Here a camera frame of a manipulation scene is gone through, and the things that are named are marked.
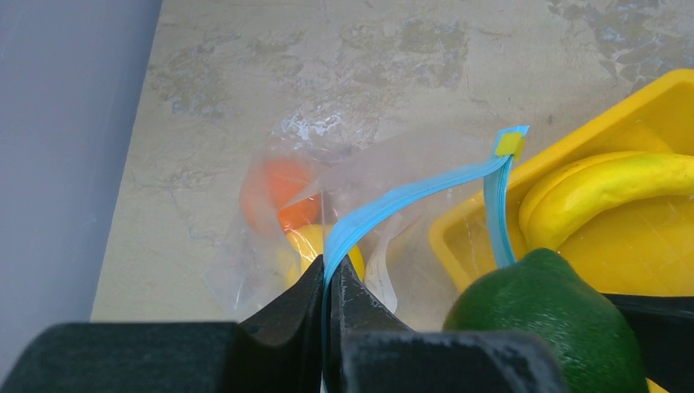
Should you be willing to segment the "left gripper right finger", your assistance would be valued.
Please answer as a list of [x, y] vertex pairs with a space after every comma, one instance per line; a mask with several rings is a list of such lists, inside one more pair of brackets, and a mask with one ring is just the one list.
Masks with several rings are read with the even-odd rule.
[[524, 332], [415, 332], [343, 259], [327, 284], [326, 392], [566, 392], [548, 344]]

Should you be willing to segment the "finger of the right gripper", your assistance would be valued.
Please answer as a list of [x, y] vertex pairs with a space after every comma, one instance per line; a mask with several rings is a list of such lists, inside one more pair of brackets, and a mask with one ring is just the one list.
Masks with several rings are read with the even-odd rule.
[[646, 375], [668, 392], [693, 391], [693, 298], [607, 294], [638, 339]]

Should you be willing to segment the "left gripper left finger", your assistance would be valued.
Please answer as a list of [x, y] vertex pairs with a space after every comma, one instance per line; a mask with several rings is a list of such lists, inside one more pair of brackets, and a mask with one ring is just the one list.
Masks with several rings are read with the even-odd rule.
[[316, 392], [323, 262], [242, 322], [63, 323], [24, 350], [4, 392]]

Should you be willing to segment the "yellow lemon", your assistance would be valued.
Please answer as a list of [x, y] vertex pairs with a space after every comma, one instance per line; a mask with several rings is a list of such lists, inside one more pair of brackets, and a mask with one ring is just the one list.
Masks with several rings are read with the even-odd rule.
[[293, 251], [286, 253], [281, 250], [278, 258], [288, 260], [290, 269], [285, 279], [286, 285], [291, 286], [306, 272], [314, 260], [323, 253], [323, 234], [329, 233], [331, 225], [308, 224], [300, 228], [290, 229], [286, 240]]

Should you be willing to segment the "green avocado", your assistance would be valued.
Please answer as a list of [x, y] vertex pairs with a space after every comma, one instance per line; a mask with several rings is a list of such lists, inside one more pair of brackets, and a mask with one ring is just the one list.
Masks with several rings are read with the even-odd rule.
[[626, 318], [547, 248], [475, 280], [445, 331], [519, 330], [542, 337], [573, 392], [647, 392], [638, 339]]

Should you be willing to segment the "clear zip top bag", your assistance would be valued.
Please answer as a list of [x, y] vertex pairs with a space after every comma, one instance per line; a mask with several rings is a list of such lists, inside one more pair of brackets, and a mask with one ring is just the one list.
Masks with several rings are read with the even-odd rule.
[[[295, 121], [287, 121], [247, 173], [274, 158], [308, 165], [315, 179], [289, 203], [321, 197], [321, 210], [312, 224], [332, 226], [323, 234], [323, 277], [329, 282], [340, 262], [349, 259], [358, 278], [393, 311], [398, 300], [385, 259], [389, 244], [425, 216], [427, 203], [446, 201], [449, 191], [465, 184], [483, 184], [483, 200], [491, 207], [484, 234], [495, 265], [504, 268], [515, 262], [505, 204], [512, 163], [528, 130], [516, 125], [483, 139], [458, 131], [416, 131], [359, 149], [340, 143], [334, 132], [310, 135]], [[204, 275], [227, 315], [247, 318], [295, 284], [286, 285], [290, 264], [278, 258], [281, 250], [294, 250], [286, 233], [280, 227], [268, 234], [255, 232], [240, 206]]]

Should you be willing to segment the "orange fruit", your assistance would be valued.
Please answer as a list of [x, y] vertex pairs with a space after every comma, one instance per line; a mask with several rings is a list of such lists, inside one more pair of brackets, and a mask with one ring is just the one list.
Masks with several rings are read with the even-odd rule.
[[280, 227], [285, 233], [312, 224], [321, 210], [321, 197], [289, 202], [315, 179], [315, 172], [292, 158], [274, 158], [250, 169], [239, 202], [246, 222], [257, 233]]

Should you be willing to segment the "yellow banana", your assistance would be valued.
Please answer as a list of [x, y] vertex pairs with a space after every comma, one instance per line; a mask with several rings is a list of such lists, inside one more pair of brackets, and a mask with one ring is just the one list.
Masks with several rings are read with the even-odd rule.
[[557, 249], [601, 212], [652, 197], [693, 194], [693, 157], [618, 151], [544, 175], [528, 191], [519, 225], [529, 249]]

